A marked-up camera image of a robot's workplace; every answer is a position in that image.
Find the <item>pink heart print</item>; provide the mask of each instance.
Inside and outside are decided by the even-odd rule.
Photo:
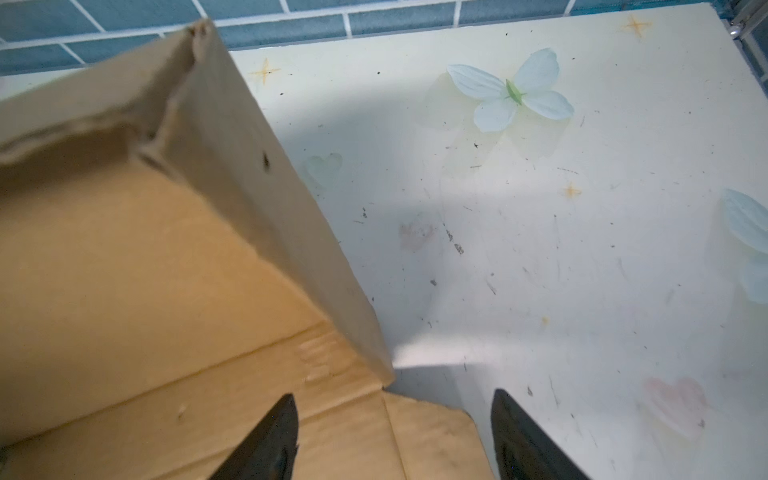
[[[665,425],[689,440],[701,436],[706,423],[707,398],[696,380],[685,377],[674,385],[657,378],[643,382],[645,404]]]

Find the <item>white grout line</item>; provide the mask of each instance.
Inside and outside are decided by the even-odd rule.
[[[192,5],[194,5],[201,18],[208,18],[208,14],[205,12],[205,8],[200,4],[200,0],[192,0]]]
[[[67,53],[72,55],[72,57],[80,62],[80,65],[85,65],[85,62],[82,58],[80,58],[80,55],[74,53],[71,48],[69,48],[67,45],[64,45],[63,43],[58,44],[59,47],[62,47]]]
[[[106,30],[104,30],[104,27],[99,25],[98,22],[96,22],[96,18],[93,18],[90,13],[88,13],[88,10],[83,8],[83,5],[80,5],[80,2],[78,0],[69,0],[69,2],[74,5],[74,7],[80,11],[81,14],[83,14],[93,25],[96,27],[98,31],[101,33],[104,33]]]
[[[346,37],[352,38],[352,26],[349,24],[349,14],[342,13],[341,19],[344,21],[344,31],[346,32]]]
[[[567,17],[571,14],[571,10],[573,10],[574,3],[576,3],[576,0],[568,0],[568,5],[565,6],[565,12],[563,12],[563,16]]]
[[[462,2],[474,2],[475,0],[462,0]],[[437,5],[442,3],[455,3],[456,0],[407,0],[409,7],[423,5]],[[225,18],[214,21],[217,27],[231,27],[235,25],[253,25],[266,22],[280,22],[282,20],[295,20],[298,18],[315,18],[328,15],[343,15],[359,12],[374,12],[377,10],[391,10],[393,8],[402,8],[402,0],[391,0],[379,3],[363,3],[358,5],[347,5],[344,7],[323,8],[322,10],[302,10],[300,12],[273,13],[268,15],[251,15],[249,17]],[[187,24],[180,23],[176,25],[161,25],[159,27],[131,28],[128,30],[103,31],[102,33],[84,33],[79,35],[66,35],[63,37],[36,38],[35,40],[10,41],[0,44],[0,50],[10,50],[12,48],[37,47],[39,45],[55,45],[58,43],[69,43],[73,41],[87,40],[105,40],[107,38],[134,37],[137,35],[159,35],[171,31],[186,28]]]
[[[456,7],[453,9],[453,28],[458,27],[458,18],[462,14],[462,0],[456,0]]]

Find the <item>blue tile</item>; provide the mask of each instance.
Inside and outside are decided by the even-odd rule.
[[[77,67],[80,63],[59,45],[0,50],[0,74]]]
[[[78,54],[85,63],[97,63],[159,38],[158,35],[140,35],[137,37],[107,38],[105,40],[76,41],[67,43],[67,46]]]
[[[280,0],[200,0],[200,4],[215,19],[283,13]]]
[[[733,6],[730,4],[730,0],[711,0],[710,4],[715,9],[715,12],[722,19],[733,20],[735,14],[733,13]]]
[[[458,23],[503,22],[563,15],[568,0],[474,0],[462,3]]]
[[[587,15],[592,13],[618,12],[620,10],[636,10],[639,8],[669,7],[672,5],[687,5],[701,3],[702,0],[576,0],[571,9],[572,15]]]
[[[200,19],[191,0],[79,1],[107,30],[176,25]]]
[[[361,3],[381,2],[382,0],[287,0],[288,9],[316,10],[318,8],[343,7],[346,5],[358,5]]]
[[[454,7],[455,4],[452,3],[441,3],[422,7],[350,13],[349,25],[354,35],[447,27],[453,25]]]
[[[228,48],[346,37],[341,15],[221,27],[218,31]]]
[[[768,18],[757,24],[752,30],[752,36],[763,51],[763,55],[768,56]]]
[[[5,41],[61,37],[98,31],[68,0],[0,3],[0,38]]]

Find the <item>heart pattern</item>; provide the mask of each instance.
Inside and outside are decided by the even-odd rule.
[[[696,380],[685,377],[674,385],[657,378],[643,382],[644,403],[666,426],[689,440],[699,438],[706,426],[707,398]]]
[[[302,163],[300,174],[307,187],[319,195],[333,187],[343,163],[344,160],[339,154],[331,153],[324,158],[313,155]]]

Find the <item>white butterfly print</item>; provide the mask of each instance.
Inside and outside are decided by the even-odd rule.
[[[726,189],[723,193],[728,230],[758,254],[741,270],[746,297],[768,305],[768,208],[749,195]]]
[[[551,48],[531,54],[511,81],[469,65],[449,65],[448,73],[464,95],[482,100],[475,109],[475,125],[483,133],[504,130],[521,104],[552,120],[574,114],[568,100],[550,90],[560,73],[558,56]]]

